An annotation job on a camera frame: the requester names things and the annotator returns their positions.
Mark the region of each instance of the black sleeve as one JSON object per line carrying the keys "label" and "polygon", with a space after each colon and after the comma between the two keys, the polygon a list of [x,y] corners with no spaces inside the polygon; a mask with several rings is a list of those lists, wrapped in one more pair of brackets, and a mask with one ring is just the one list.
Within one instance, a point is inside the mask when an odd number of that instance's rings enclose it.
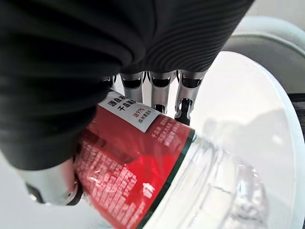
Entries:
{"label": "black sleeve", "polygon": [[119,72],[205,71],[252,0],[0,1],[0,148],[57,165]]}

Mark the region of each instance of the white label sticker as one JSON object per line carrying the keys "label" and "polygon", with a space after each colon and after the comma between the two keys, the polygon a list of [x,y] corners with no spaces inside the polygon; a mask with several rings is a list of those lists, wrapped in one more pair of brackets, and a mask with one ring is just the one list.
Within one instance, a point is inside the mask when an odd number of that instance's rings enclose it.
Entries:
{"label": "white label sticker", "polygon": [[160,112],[142,104],[116,91],[110,91],[99,106],[119,116],[126,122],[146,132]]}

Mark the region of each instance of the silver metal part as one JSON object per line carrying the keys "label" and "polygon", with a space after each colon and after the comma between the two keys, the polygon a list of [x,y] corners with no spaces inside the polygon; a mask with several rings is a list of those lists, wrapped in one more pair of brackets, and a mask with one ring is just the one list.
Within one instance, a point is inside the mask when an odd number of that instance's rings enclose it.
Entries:
{"label": "silver metal part", "polygon": [[[177,96],[176,96],[176,104],[175,104],[175,111],[176,111],[175,117],[181,116],[181,111],[179,109],[179,106],[182,102],[182,99],[190,99],[192,102],[191,102],[191,107],[189,108],[189,113],[187,114],[187,116],[189,117],[190,112],[194,109],[196,97],[197,97],[202,79],[204,78],[206,72],[207,71],[202,72],[202,73],[194,73],[194,72],[189,72],[189,71],[185,71],[185,70],[180,71],[179,87],[178,87],[178,92],[177,92]],[[201,81],[199,82],[199,84],[196,87],[190,88],[190,87],[186,87],[183,84],[183,77],[185,78],[185,80],[201,80]]]}
{"label": "silver metal part", "polygon": [[50,205],[67,205],[78,191],[78,182],[74,176],[72,158],[51,168],[43,170],[21,170],[18,174],[27,185],[35,189],[31,199]]}
{"label": "silver metal part", "polygon": [[107,83],[108,85],[111,86],[113,90],[115,90],[115,81],[114,81],[114,75],[109,76],[107,79],[105,79],[103,82]]}
{"label": "silver metal part", "polygon": [[[153,73],[149,72],[152,85],[152,108],[156,105],[164,106],[164,113],[167,113],[168,95],[170,91],[173,72],[168,73]],[[162,85],[156,85],[153,79],[163,81]]]}
{"label": "silver metal part", "polygon": [[[121,75],[122,84],[124,87],[125,96],[128,98],[131,98],[139,103],[143,103],[143,91],[142,91],[143,72],[135,73],[135,74],[120,73],[120,75]],[[126,85],[127,82],[139,81],[139,80],[140,80],[140,85],[138,85],[137,87],[128,87]]]}

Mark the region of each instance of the water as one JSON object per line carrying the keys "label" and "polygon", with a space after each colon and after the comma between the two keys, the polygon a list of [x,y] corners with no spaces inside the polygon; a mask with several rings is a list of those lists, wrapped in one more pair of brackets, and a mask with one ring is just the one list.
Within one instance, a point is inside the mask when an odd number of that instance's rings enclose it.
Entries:
{"label": "water", "polygon": [[265,229],[268,202],[256,170],[195,135],[145,229]]}

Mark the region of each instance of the plastic water bottle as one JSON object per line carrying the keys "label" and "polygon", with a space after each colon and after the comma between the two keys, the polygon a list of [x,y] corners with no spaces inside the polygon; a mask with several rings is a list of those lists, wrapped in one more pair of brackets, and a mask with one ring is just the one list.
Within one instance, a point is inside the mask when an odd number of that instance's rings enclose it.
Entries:
{"label": "plastic water bottle", "polygon": [[264,229],[267,213],[256,170],[195,134],[171,187],[144,228]]}
{"label": "plastic water bottle", "polygon": [[111,91],[81,138],[75,171],[118,229],[264,229],[256,170],[190,127]]}

